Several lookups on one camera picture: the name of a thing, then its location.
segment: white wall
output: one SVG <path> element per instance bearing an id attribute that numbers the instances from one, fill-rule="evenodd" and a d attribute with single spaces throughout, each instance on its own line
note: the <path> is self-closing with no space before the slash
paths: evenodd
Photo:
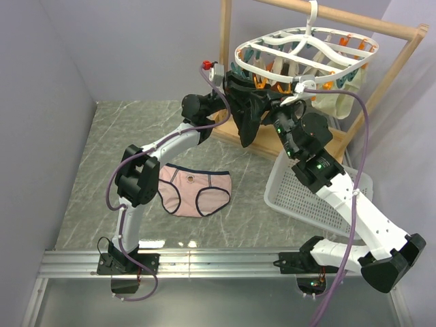
<path id="1" fill-rule="evenodd" d="M 0 1 L 0 325 L 57 239 L 95 103 L 36 0 Z"/>
<path id="2" fill-rule="evenodd" d="M 376 205 L 396 224 L 427 241 L 418 263 L 401 282 L 417 327 L 436 324 L 435 11 L 433 0 L 392 0 L 384 14 L 385 20 L 411 26 L 424 22 L 431 28 L 371 115 L 370 151 L 364 169 L 374 180 Z M 374 38 L 380 44 L 380 55 L 371 69 L 379 73 L 370 77 L 365 98 L 404 44 L 382 35 Z M 360 160 L 361 144 L 359 138 L 352 150 L 355 164 Z"/>
<path id="3" fill-rule="evenodd" d="M 219 57 L 220 0 L 41 2 L 94 99 L 180 100 L 188 93 L 209 92 L 198 67 L 205 59 Z M 389 2 L 319 0 L 376 18 Z M 305 20 L 305 15 L 289 10 L 234 0 L 230 49 L 270 31 L 305 26 Z M 317 25 L 341 27 L 321 19 Z"/>

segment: pink panties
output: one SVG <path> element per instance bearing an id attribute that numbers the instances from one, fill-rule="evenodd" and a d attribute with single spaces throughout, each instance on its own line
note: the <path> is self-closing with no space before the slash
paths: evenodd
<path id="1" fill-rule="evenodd" d="M 229 172 L 190 170 L 167 163 L 159 172 L 159 195 L 163 208 L 184 217 L 205 217 L 230 201 Z"/>

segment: white plastic basket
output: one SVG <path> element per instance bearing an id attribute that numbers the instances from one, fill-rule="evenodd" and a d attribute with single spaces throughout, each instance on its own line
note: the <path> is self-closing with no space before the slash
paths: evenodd
<path id="1" fill-rule="evenodd" d="M 266 184 L 264 200 L 275 211 L 310 223 L 329 232 L 349 236 L 349 224 L 327 202 L 301 185 L 291 167 L 295 164 L 282 151 L 274 163 Z M 357 170 L 343 166 L 354 180 Z M 370 201 L 373 199 L 373 180 L 363 173 L 359 189 Z"/>

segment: clothes hanger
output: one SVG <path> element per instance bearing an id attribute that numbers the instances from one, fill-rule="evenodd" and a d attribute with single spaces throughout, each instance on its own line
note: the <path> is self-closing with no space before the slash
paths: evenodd
<path id="1" fill-rule="evenodd" d="M 293 29 L 285 29 L 275 33 L 269 33 L 268 35 L 258 37 L 254 40 L 245 42 L 241 44 L 238 49 L 242 48 L 252 48 L 257 53 L 265 52 L 269 55 L 283 58 L 285 61 L 294 61 L 296 63 L 300 63 L 306 65 L 307 67 L 312 67 L 314 69 L 319 69 L 327 74 L 322 76 L 315 77 L 315 81 L 317 84 L 324 84 L 331 80 L 338 80 L 350 72 L 355 71 L 359 67 L 362 67 L 365 63 L 368 63 L 370 59 L 372 59 L 373 55 L 377 52 L 378 43 L 371 38 L 359 35 L 355 33 L 350 33 L 347 31 L 339 31 L 335 29 L 328 28 L 320 28 L 313 27 L 313 23 L 317 17 L 317 1 L 312 0 L 311 3 L 311 15 L 307 19 L 306 27 L 298 27 Z M 295 34 L 298 31 L 304 32 L 304 34 Z M 366 51 L 350 48 L 347 46 L 342 46 L 340 44 L 332 44 L 327 41 L 321 41 L 320 39 L 312 36 L 312 32 L 320 32 L 320 33 L 329 33 L 332 35 L 339 35 L 343 37 L 347 43 L 350 39 L 358 39 L 362 41 L 363 39 L 367 39 L 367 43 L 375 46 L 374 51 Z M 281 46 L 285 44 L 292 44 L 292 42 L 298 42 L 297 47 L 295 47 L 290 52 L 284 52 L 280 50 L 276 50 L 275 48 L 270 48 L 271 46 Z M 345 67 L 344 69 L 329 66 L 323 64 L 322 62 L 314 61 L 313 59 L 306 59 L 298 56 L 299 52 L 307 45 L 310 44 L 316 47 L 325 57 L 328 57 L 333 63 L 338 64 L 341 67 Z M 258 76 L 267 78 L 269 82 L 283 82 L 283 83 L 291 83 L 294 76 L 285 76 L 276 74 L 274 72 L 268 72 L 263 67 L 256 67 L 250 63 L 243 63 L 240 59 L 235 58 L 237 63 L 240 64 L 245 70 L 253 72 Z"/>

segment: gray marble surface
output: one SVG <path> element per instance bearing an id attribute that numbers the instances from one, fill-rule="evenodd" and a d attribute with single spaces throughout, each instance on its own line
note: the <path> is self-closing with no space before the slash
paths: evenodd
<path id="1" fill-rule="evenodd" d="M 104 193 L 125 148 L 151 143 L 180 122 L 180 102 L 98 103 L 57 249 L 95 249 L 100 236 L 112 238 L 118 214 L 106 208 Z M 229 170 L 232 200 L 210 217 L 189 218 L 168 214 L 156 196 L 145 210 L 142 240 L 163 247 L 203 248 L 298 247 L 313 235 L 343 241 L 265 204 L 265 185 L 274 164 L 271 160 L 210 138 L 172 163 L 196 170 Z M 117 204 L 114 185 L 111 194 L 112 203 Z"/>

